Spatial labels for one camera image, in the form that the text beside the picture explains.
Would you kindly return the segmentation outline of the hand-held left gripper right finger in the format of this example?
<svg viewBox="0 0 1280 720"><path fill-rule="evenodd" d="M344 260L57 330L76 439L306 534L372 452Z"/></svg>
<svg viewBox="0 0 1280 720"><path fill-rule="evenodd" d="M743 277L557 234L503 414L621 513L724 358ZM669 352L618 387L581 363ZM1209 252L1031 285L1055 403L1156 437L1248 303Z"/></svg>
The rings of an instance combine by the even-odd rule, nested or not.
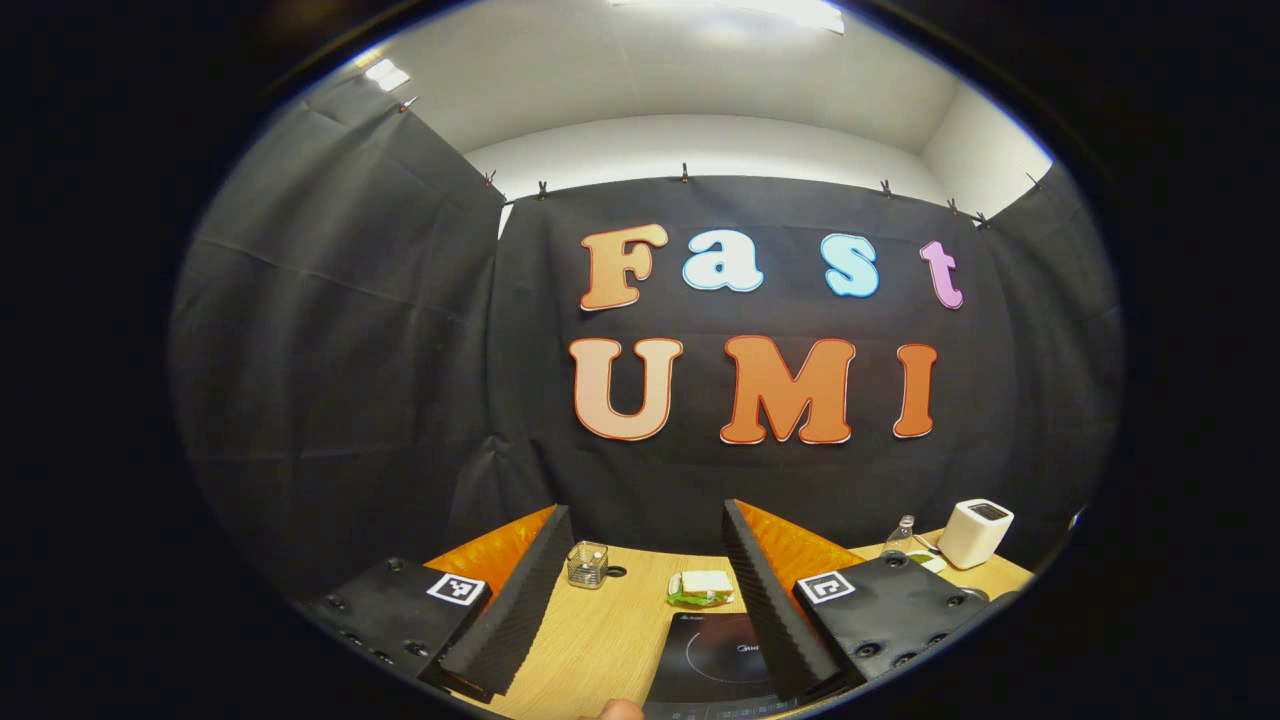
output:
<svg viewBox="0 0 1280 720"><path fill-rule="evenodd" d="M771 680L801 703L899 675L1018 597L955 585L896 550L864 559L736 498L722 538Z"/></svg>

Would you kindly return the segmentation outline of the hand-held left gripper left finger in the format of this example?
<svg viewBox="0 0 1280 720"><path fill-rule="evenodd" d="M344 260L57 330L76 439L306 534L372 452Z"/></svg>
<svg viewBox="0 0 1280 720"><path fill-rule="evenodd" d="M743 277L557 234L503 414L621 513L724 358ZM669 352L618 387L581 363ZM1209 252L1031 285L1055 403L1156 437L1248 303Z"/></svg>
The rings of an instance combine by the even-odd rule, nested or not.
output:
<svg viewBox="0 0 1280 720"><path fill-rule="evenodd" d="M388 557L297 605L390 673L480 703L507 694L573 547L552 505L428 562Z"/></svg>

